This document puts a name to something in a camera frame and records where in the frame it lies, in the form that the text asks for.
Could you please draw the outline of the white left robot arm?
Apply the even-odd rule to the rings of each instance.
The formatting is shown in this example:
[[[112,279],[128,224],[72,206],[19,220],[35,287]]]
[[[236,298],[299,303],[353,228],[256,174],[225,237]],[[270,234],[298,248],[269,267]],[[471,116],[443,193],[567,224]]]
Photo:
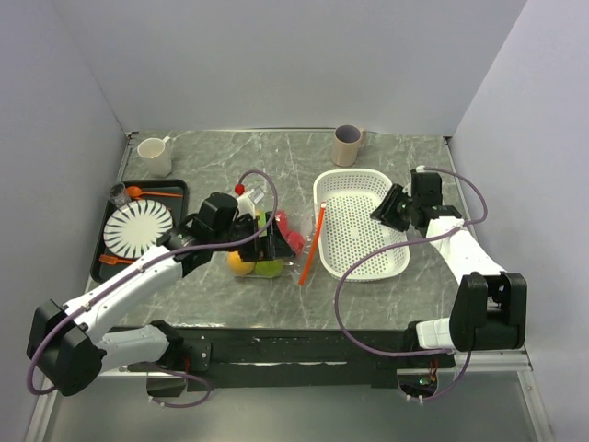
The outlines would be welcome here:
[[[72,396],[103,371],[135,363],[170,370],[183,357],[182,339],[163,321],[130,332],[111,328],[139,301],[174,285],[209,262],[216,251],[234,251],[243,262],[291,259],[296,253],[273,211],[258,216],[246,198],[214,192],[198,212],[186,216],[144,255],[99,287],[65,306],[48,300],[33,314],[27,356],[27,387],[39,370],[51,389]]]

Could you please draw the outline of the clear zip top bag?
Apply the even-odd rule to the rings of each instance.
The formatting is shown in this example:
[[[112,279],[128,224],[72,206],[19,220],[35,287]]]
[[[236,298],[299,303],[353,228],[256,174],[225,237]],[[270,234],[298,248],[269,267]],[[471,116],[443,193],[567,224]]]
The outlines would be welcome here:
[[[259,231],[270,219],[271,210],[264,210],[265,193],[260,188],[235,187],[238,202],[237,222],[240,235],[247,237]],[[315,233],[314,216],[310,209],[288,215],[279,209],[272,225],[253,242],[229,251],[226,268],[235,278],[274,279],[289,275],[299,280],[305,269]]]

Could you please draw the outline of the green bitter gourd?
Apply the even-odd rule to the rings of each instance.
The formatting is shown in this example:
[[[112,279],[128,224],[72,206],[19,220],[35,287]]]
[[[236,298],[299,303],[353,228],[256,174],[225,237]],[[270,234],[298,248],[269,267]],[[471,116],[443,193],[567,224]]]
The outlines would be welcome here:
[[[260,229],[267,230],[271,226],[271,211],[257,211],[256,216]]]

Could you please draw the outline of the red apple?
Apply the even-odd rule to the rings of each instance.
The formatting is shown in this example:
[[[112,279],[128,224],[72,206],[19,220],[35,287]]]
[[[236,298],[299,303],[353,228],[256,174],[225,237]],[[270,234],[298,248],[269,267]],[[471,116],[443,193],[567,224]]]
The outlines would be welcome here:
[[[286,241],[289,247],[295,252],[296,256],[300,256],[302,254],[306,245],[306,239],[301,233],[297,231],[290,231]]]

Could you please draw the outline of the red chili pepper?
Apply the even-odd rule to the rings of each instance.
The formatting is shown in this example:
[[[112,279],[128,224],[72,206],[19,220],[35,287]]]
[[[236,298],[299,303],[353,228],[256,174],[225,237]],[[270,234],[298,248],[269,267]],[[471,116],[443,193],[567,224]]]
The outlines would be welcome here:
[[[287,236],[290,232],[289,220],[288,220],[287,213],[285,213],[284,210],[279,210],[275,215],[275,220],[276,220],[277,226],[278,226],[281,234],[283,235],[284,238],[287,238]]]

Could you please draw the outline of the green pear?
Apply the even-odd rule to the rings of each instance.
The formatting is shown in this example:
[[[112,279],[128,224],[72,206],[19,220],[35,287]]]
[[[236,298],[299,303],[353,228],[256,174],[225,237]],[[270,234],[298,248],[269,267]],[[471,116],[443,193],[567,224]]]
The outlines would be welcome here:
[[[256,263],[254,273],[264,278],[275,278],[283,273],[283,268],[282,260],[260,261]]]

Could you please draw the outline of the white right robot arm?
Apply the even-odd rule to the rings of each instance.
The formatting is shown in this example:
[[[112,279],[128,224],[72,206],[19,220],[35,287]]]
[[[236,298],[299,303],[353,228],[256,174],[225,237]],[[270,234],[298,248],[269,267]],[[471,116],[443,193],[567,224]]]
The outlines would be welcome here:
[[[419,321],[415,336],[402,345],[404,359],[424,366],[435,350],[519,349],[525,342],[527,282],[496,263],[468,230],[468,221],[444,203],[439,168],[419,166],[410,185],[394,184],[371,218],[398,232],[417,230],[439,253],[458,283],[450,316]]]

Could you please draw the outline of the orange peach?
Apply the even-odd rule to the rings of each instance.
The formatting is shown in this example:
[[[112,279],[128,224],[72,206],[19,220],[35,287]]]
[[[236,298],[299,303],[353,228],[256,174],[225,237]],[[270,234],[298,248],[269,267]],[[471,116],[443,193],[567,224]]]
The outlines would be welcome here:
[[[255,269],[255,262],[244,262],[237,251],[227,253],[227,266],[235,276],[246,276]]]

